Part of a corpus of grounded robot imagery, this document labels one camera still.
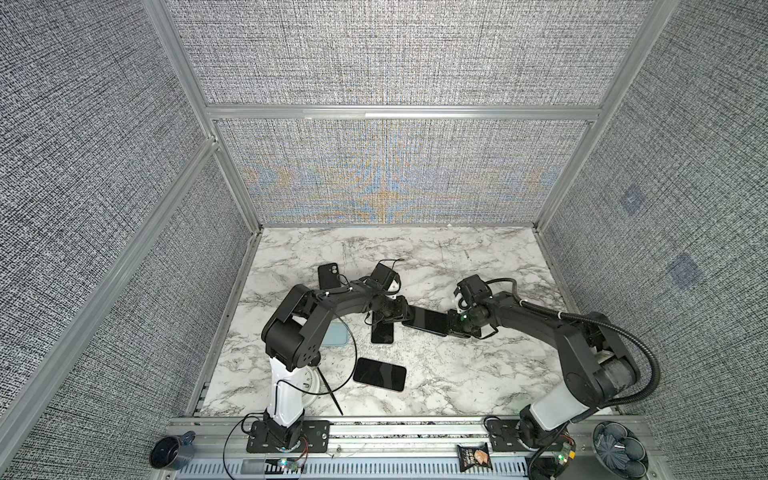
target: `dark blue mug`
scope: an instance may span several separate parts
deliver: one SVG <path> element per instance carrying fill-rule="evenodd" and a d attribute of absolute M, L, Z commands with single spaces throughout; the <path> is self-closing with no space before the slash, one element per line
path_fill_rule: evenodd
<path fill-rule="evenodd" d="M 154 444 L 149 462 L 153 468 L 166 470 L 181 470 L 194 458 L 194 432 L 189 431 L 181 436 L 169 435 Z"/>

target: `marble tabletop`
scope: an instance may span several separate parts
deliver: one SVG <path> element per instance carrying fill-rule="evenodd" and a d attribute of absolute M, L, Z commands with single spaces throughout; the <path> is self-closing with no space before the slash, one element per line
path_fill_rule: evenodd
<path fill-rule="evenodd" d="M 446 311 L 456 283 L 474 273 L 511 276 L 524 298 L 563 308 L 531 229 L 514 227 L 360 227 L 266 229 L 250 268 L 201 415 L 262 412 L 270 391 L 261 330 L 297 283 L 317 288 L 317 267 L 336 262 L 350 280 L 381 259 L 403 258 L 400 293 L 412 305 Z M 503 283 L 493 290 L 504 288 Z M 348 315 L 361 357 L 408 369 L 392 392 L 352 380 L 337 392 L 345 415 L 513 415 L 561 381 L 554 349 L 510 329 L 487 340 L 440 337 L 396 324 L 392 345 L 373 345 L 364 315 Z M 352 342 L 323 347 L 320 367 L 332 387 L 354 366 Z M 338 415 L 329 396 L 306 414 Z"/>

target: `textured wall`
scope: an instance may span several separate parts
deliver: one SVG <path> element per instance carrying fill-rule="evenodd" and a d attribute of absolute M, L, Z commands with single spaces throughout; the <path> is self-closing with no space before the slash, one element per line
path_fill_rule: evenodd
<path fill-rule="evenodd" d="M 768 3 L 683 0 L 545 231 L 582 311 L 659 355 L 630 410 L 678 480 L 768 466 L 766 58 Z"/>
<path fill-rule="evenodd" d="M 168 0 L 211 103 L 598 104 L 652 0 Z"/>
<path fill-rule="evenodd" d="M 267 223 L 533 222 L 583 121 L 226 120 Z"/>
<path fill-rule="evenodd" d="M 249 236 L 209 161 L 3 479 L 148 477 L 149 451 L 184 413 Z"/>
<path fill-rule="evenodd" d="M 0 25 L 2 414 L 203 136 L 140 0 Z"/>

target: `snack packet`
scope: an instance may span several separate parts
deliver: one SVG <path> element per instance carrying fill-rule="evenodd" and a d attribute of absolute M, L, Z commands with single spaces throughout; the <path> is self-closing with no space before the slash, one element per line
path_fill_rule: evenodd
<path fill-rule="evenodd" d="M 479 448 L 462 447 L 461 445 L 457 445 L 456 448 L 458 449 L 458 466 L 462 472 L 476 465 L 493 470 L 491 456 L 488 454 L 488 443 L 482 444 L 482 447 Z"/>

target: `smartphone screen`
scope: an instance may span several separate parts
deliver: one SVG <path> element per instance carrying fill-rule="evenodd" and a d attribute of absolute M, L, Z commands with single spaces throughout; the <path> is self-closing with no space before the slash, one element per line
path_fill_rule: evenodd
<path fill-rule="evenodd" d="M 366 385 L 402 392 L 406 387 L 406 368 L 378 360 L 357 359 L 353 380 Z"/>
<path fill-rule="evenodd" d="M 413 320 L 406 320 L 402 323 L 403 325 L 434 333 L 435 335 L 448 336 L 449 325 L 446 314 L 436 312 L 435 310 L 423 309 L 419 306 L 412 306 L 410 308 L 413 308 Z"/>
<path fill-rule="evenodd" d="M 391 344 L 395 342 L 395 324 L 381 323 L 379 312 L 373 313 L 373 324 L 371 325 L 371 343 Z"/>

